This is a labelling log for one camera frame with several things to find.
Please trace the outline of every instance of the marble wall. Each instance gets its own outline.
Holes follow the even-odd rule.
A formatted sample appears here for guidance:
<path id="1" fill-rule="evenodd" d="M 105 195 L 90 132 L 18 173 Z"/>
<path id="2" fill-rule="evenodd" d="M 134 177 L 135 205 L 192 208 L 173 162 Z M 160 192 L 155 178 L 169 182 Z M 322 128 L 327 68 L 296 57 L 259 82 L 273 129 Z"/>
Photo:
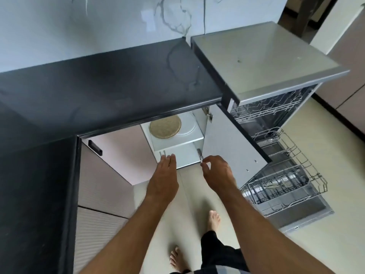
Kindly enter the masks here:
<path id="1" fill-rule="evenodd" d="M 277 22 L 286 0 L 0 0 L 0 72 Z"/>

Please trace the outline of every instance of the bare foot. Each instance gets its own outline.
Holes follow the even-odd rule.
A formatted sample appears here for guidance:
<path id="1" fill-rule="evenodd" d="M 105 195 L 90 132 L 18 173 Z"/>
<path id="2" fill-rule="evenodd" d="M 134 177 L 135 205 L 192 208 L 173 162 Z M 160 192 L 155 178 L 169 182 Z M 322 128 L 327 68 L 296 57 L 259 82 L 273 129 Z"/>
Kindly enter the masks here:
<path id="1" fill-rule="evenodd" d="M 183 253 L 179 247 L 176 246 L 175 250 L 171 252 L 170 265 L 177 271 L 183 272 L 184 270 L 190 270 L 188 263 L 184 259 Z"/>
<path id="2" fill-rule="evenodd" d="M 207 231 L 217 231 L 221 223 L 221 217 L 215 210 L 209 211 Z"/>

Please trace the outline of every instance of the black pants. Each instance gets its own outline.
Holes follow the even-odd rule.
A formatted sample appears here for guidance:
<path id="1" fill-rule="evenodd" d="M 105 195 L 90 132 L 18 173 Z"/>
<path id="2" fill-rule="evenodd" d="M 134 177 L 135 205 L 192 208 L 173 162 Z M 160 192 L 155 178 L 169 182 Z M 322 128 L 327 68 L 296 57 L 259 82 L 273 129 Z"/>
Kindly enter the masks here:
<path id="1" fill-rule="evenodd" d="M 200 242 L 202 245 L 202 268 L 223 265 L 249 272 L 241 249 L 224 245 L 217 238 L 215 231 L 206 232 Z M 190 270 L 186 269 L 182 274 L 189 272 Z"/>

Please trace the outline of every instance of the black handle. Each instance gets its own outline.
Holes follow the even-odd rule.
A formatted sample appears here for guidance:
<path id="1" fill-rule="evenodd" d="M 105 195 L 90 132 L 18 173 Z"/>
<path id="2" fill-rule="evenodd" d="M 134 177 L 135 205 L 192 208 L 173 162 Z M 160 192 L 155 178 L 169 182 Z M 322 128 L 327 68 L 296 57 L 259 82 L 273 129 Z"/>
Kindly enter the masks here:
<path id="1" fill-rule="evenodd" d="M 99 156 L 102 156 L 103 155 L 103 150 L 101 150 L 95 143 L 93 143 L 92 140 L 89 140 L 88 145 Z"/>

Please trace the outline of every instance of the lower dishwasher rack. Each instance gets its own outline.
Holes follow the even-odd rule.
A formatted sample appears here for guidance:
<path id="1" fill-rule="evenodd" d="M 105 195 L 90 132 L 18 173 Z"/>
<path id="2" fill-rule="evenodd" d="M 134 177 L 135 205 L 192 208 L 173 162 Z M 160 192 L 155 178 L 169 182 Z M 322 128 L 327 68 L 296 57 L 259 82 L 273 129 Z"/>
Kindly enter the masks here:
<path id="1" fill-rule="evenodd" d="M 253 136 L 254 140 L 258 138 L 258 145 L 272 162 L 240 190 L 265 217 L 327 191 L 325 178 L 281 128 Z"/>

